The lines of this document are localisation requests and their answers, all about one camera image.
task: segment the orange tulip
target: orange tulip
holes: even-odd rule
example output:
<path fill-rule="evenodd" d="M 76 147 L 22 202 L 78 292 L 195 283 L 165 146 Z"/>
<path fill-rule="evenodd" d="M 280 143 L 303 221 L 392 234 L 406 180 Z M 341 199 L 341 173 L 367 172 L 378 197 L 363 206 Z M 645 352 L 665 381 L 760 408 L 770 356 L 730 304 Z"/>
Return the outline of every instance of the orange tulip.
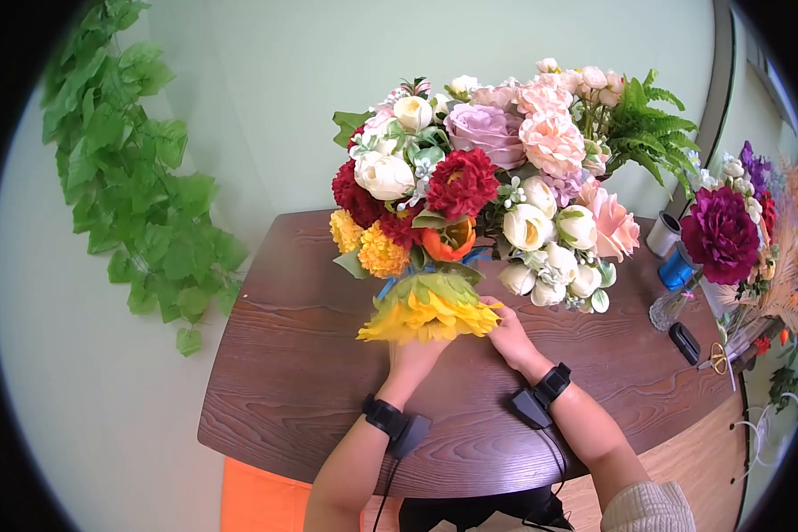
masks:
<path fill-rule="evenodd" d="M 476 241 L 475 218 L 465 218 L 443 229 L 426 227 L 423 247 L 435 261 L 458 262 L 469 253 Z"/>

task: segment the scissors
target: scissors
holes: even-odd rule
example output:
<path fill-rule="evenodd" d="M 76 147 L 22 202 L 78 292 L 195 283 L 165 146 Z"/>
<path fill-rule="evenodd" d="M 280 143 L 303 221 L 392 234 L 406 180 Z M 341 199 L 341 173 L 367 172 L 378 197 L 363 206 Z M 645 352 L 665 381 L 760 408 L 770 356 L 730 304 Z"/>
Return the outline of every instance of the scissors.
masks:
<path fill-rule="evenodd" d="M 698 371 L 712 367 L 717 374 L 720 376 L 724 375 L 727 373 L 729 366 L 727 355 L 724 353 L 724 346 L 714 341 L 712 343 L 711 352 L 712 354 L 710 355 L 710 359 L 698 366 Z"/>

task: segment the wooden table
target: wooden table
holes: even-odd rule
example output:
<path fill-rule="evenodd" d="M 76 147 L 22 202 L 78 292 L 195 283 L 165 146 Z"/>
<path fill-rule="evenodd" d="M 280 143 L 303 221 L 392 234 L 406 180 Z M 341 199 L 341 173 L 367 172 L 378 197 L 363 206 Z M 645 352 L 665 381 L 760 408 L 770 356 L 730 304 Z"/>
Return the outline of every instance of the wooden table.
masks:
<path fill-rule="evenodd" d="M 198 441 L 272 473 L 312 482 L 358 417 L 362 399 L 386 377 L 387 346 L 355 340 L 383 281 L 356 280 L 331 260 L 329 213 L 275 219 L 222 337 L 207 385 Z M 639 219 L 642 236 L 653 223 Z M 477 291 L 500 298 L 529 338 L 614 417 L 637 453 L 672 438 L 731 395 L 726 376 L 698 372 L 653 328 L 651 303 L 665 289 L 661 261 L 644 247 L 618 265 L 606 314 L 539 308 L 497 280 L 504 266 L 482 261 Z M 701 345 L 718 340 L 701 291 L 681 321 Z M 407 404 L 433 420 L 399 466 L 391 493 L 410 497 L 491 495 L 557 482 L 552 446 L 506 411 L 522 385 L 486 338 L 459 337 Z M 567 455 L 568 478 L 585 467 Z M 393 459 L 385 458 L 378 493 Z"/>

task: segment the glass vase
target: glass vase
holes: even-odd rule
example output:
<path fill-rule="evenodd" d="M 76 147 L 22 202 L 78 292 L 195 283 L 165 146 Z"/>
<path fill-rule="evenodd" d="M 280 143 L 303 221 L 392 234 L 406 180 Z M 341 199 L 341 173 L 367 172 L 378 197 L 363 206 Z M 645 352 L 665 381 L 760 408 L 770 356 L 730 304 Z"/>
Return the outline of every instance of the glass vase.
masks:
<path fill-rule="evenodd" d="M 650 321 L 658 330 L 668 330 L 675 324 L 686 303 L 694 299 L 694 289 L 703 277 L 703 271 L 695 271 L 680 287 L 666 293 L 650 305 Z"/>

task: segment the yellow sunflower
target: yellow sunflower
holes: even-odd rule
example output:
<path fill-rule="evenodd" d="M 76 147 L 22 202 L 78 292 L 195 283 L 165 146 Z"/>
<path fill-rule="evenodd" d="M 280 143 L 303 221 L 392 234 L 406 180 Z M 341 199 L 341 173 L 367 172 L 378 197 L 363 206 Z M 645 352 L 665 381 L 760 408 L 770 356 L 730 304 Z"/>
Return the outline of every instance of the yellow sunflower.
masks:
<path fill-rule="evenodd" d="M 361 233 L 361 266 L 377 278 L 398 277 L 411 262 L 411 253 L 381 231 L 381 221 Z"/>
<path fill-rule="evenodd" d="M 331 213 L 331 236 L 341 253 L 348 253 L 361 245 L 363 227 L 358 226 L 348 210 L 341 208 Z"/>
<path fill-rule="evenodd" d="M 484 336 L 500 318 L 457 273 L 424 273 L 396 283 L 375 301 L 372 320 L 357 331 L 359 340 L 454 340 L 458 335 Z"/>

